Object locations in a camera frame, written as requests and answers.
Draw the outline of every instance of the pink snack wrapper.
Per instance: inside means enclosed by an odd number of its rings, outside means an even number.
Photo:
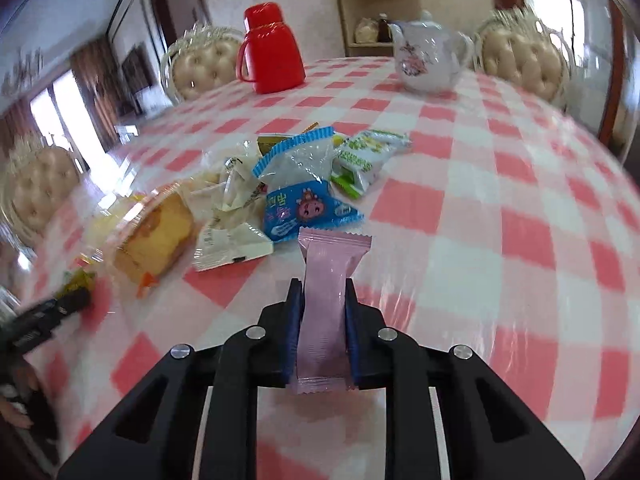
[[[296,391],[346,390],[351,381],[344,336],[345,282],[371,248],[371,237],[303,227],[298,243],[306,272]]]

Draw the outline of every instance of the bottle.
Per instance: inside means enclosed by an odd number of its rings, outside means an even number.
[[[378,19],[378,43],[391,43],[389,22],[384,12],[380,13],[380,18]]]
[[[305,68],[291,29],[278,4],[267,2],[244,12],[246,36],[238,51],[236,77],[254,84],[258,94],[280,92],[301,85]],[[244,54],[249,78],[242,74]]]

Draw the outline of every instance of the blue snack package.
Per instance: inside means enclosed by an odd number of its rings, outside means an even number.
[[[254,167],[268,186],[263,230],[273,242],[296,238],[301,227],[330,229],[364,218],[329,191],[333,135],[329,126],[283,140]]]

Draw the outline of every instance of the green snack package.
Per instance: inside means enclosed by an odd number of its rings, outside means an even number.
[[[393,154],[411,145],[406,135],[364,130],[338,147],[331,181],[348,197],[363,196]]]

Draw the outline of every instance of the curtain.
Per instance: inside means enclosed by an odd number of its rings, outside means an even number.
[[[15,139],[29,135],[40,136],[41,133],[29,102],[20,98],[0,117],[0,145],[4,154],[12,149]]]
[[[126,104],[126,97],[106,36],[80,48],[72,54],[70,62],[100,142],[108,152],[118,142],[115,125],[119,110]]]

